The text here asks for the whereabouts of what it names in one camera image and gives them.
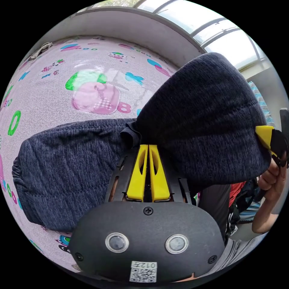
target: gray sleeve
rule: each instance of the gray sleeve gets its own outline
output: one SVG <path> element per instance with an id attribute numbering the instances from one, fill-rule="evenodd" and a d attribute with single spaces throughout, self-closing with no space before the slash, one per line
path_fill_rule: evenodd
<path id="1" fill-rule="evenodd" d="M 216 265 L 203 276 L 215 273 L 239 261 L 247 254 L 249 254 L 251 251 L 253 251 L 260 244 L 260 242 L 264 239 L 266 235 L 267 233 L 259 235 L 250 241 L 241 241 L 241 240 L 235 241 L 229 239 L 225 247 L 225 250 L 221 255 L 220 259 L 217 261 Z"/>

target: round sensor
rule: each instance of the round sensor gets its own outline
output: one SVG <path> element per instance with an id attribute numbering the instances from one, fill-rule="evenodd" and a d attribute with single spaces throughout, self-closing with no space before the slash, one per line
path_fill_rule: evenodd
<path id="1" fill-rule="evenodd" d="M 166 241 L 166 250 L 171 254 L 180 254 L 184 252 L 189 245 L 187 237 L 184 235 L 170 236 Z"/>
<path id="2" fill-rule="evenodd" d="M 112 233 L 106 237 L 105 245 L 111 252 L 122 253 L 129 247 L 129 240 L 121 233 Z"/>

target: hand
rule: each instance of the hand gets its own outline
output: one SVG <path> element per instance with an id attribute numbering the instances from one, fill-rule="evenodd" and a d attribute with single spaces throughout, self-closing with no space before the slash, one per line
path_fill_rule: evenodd
<path id="1" fill-rule="evenodd" d="M 286 168 L 278 167 L 273 159 L 267 171 L 265 171 L 258 180 L 258 186 L 260 189 L 267 191 L 265 199 L 268 201 L 278 201 L 282 191 L 284 190 L 286 182 Z"/>

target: screw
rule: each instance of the screw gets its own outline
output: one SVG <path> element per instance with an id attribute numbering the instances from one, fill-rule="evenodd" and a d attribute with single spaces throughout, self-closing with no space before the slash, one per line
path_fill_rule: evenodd
<path id="1" fill-rule="evenodd" d="M 83 256 L 80 253 L 75 253 L 75 256 L 78 261 L 83 261 Z"/>
<path id="2" fill-rule="evenodd" d="M 153 209 L 151 207 L 145 207 L 144 208 L 144 214 L 147 215 L 147 216 L 151 215 L 153 212 L 154 211 L 153 211 Z"/>
<path id="3" fill-rule="evenodd" d="M 213 263 L 216 262 L 216 260 L 217 260 L 217 256 L 214 255 L 214 256 L 212 256 L 212 257 L 209 258 L 208 263 L 209 263 L 209 264 L 213 264 Z"/>

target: finger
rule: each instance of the finger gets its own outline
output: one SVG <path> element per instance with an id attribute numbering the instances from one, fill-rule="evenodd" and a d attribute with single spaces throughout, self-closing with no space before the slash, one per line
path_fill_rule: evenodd
<path id="1" fill-rule="evenodd" d="M 277 164 L 275 163 L 273 159 L 271 159 L 271 163 L 268 168 L 268 171 L 275 176 L 279 175 L 279 167 L 277 166 Z"/>
<path id="2" fill-rule="evenodd" d="M 281 160 L 286 160 L 287 159 L 287 154 L 284 152 L 283 157 Z M 287 163 L 285 164 L 284 167 L 280 167 L 280 175 L 282 178 L 286 178 L 286 169 L 287 169 Z"/>
<path id="3" fill-rule="evenodd" d="M 262 176 L 259 178 L 258 180 L 258 186 L 261 190 L 267 191 L 269 189 L 271 189 L 272 185 L 267 183 Z"/>
<path id="4" fill-rule="evenodd" d="M 286 159 L 286 153 L 282 157 L 283 160 Z M 275 184 L 275 189 L 278 193 L 282 193 L 284 190 L 285 182 L 286 182 L 286 169 L 287 165 L 284 167 L 280 167 L 280 174 L 277 177 L 277 182 Z"/>
<path id="5" fill-rule="evenodd" d="M 263 178 L 267 183 L 274 184 L 277 182 L 277 177 L 269 171 L 265 171 L 260 178 Z"/>

